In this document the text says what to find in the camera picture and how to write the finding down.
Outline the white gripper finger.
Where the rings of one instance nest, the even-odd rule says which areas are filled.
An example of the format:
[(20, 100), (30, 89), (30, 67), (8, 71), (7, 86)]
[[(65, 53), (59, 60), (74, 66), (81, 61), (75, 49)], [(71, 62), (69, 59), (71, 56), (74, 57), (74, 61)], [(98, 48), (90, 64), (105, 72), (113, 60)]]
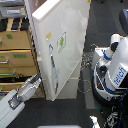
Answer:
[(93, 127), (92, 128), (100, 128), (100, 125), (98, 123), (98, 119), (95, 116), (90, 116), (92, 123), (93, 123)]

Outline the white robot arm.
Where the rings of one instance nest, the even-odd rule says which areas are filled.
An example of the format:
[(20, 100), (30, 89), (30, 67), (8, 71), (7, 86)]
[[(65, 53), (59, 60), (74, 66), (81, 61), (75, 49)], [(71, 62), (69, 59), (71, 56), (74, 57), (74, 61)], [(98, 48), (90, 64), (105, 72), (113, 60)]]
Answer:
[(25, 101), (29, 100), (41, 83), (41, 76), (36, 74), (28, 78), (18, 91), (11, 90), (0, 100), (0, 128), (7, 126), (21, 113)]

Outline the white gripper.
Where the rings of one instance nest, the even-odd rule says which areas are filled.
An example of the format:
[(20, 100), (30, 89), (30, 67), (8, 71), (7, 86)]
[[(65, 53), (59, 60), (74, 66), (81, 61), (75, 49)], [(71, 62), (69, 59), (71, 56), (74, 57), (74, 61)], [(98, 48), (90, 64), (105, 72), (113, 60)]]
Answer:
[(38, 73), (31, 78), (32, 79), (25, 82), (18, 91), (17, 98), (22, 102), (29, 100), (34, 95), (41, 83), (41, 79), (39, 79), (41, 78), (41, 73)]

